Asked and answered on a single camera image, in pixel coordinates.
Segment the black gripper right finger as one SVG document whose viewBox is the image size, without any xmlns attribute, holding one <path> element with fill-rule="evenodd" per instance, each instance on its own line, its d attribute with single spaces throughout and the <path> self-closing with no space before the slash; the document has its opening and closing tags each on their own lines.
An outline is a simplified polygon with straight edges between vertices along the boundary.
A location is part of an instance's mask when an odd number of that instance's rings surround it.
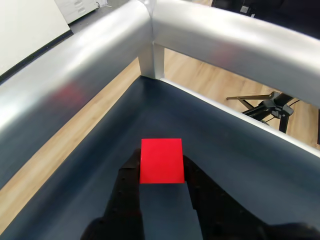
<svg viewBox="0 0 320 240">
<path fill-rule="evenodd" d="M 239 204 L 187 156 L 184 177 L 205 240 L 318 240 L 305 223 L 270 225 Z"/>
</svg>

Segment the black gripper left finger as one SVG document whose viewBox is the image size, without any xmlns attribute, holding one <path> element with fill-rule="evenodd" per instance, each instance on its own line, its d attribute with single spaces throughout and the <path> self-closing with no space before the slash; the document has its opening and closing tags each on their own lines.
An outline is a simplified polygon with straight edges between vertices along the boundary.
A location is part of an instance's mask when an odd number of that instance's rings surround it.
<svg viewBox="0 0 320 240">
<path fill-rule="evenodd" d="M 140 209 L 141 150 L 136 149 L 118 170 L 103 216 L 84 230 L 82 240 L 144 240 Z"/>
</svg>

